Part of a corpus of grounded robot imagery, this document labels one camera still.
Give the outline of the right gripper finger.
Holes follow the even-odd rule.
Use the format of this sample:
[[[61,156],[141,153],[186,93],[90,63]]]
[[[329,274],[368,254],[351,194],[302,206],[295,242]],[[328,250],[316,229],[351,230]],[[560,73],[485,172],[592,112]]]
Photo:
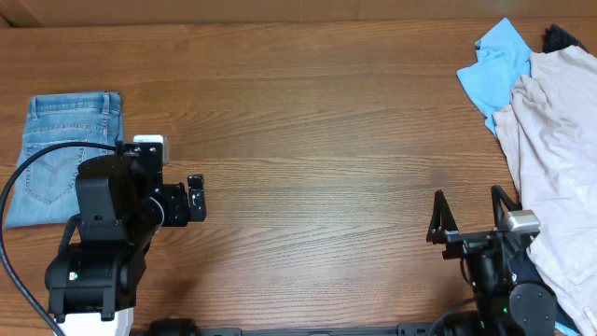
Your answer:
[[[493,205],[493,220],[494,226],[497,229],[502,227],[502,220],[505,215],[504,206],[508,211],[519,211],[521,205],[515,203],[499,185],[491,187],[492,205]]]
[[[451,209],[443,191],[437,190],[434,196],[433,213],[426,242],[432,244],[450,243],[459,234]]]

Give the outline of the light blue denim jeans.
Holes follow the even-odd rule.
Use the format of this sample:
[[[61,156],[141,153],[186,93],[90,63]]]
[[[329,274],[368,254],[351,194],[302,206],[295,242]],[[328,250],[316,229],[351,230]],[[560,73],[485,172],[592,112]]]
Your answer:
[[[39,95],[30,99],[19,162],[38,151],[69,142],[113,146],[124,139],[121,96],[114,91]],[[7,228],[64,223],[79,212],[78,165],[109,150],[66,147],[31,163],[13,187]]]

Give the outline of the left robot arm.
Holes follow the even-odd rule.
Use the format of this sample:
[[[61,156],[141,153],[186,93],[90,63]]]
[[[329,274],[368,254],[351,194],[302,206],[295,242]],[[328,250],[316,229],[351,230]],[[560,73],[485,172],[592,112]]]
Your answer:
[[[162,227],[205,220],[204,178],[163,181],[165,145],[117,144],[77,167],[79,212],[47,267],[49,313],[65,335],[127,335],[146,253]]]

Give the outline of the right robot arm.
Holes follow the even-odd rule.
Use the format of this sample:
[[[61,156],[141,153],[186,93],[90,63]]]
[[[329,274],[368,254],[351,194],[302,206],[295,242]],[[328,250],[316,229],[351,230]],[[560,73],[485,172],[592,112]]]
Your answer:
[[[429,335],[553,335],[558,312],[554,292],[539,281],[523,281],[510,261],[526,251],[539,233],[531,210],[491,187],[494,228],[461,233],[442,190],[434,196],[426,241],[444,245],[444,259],[460,261],[461,274],[473,291],[441,315]]]

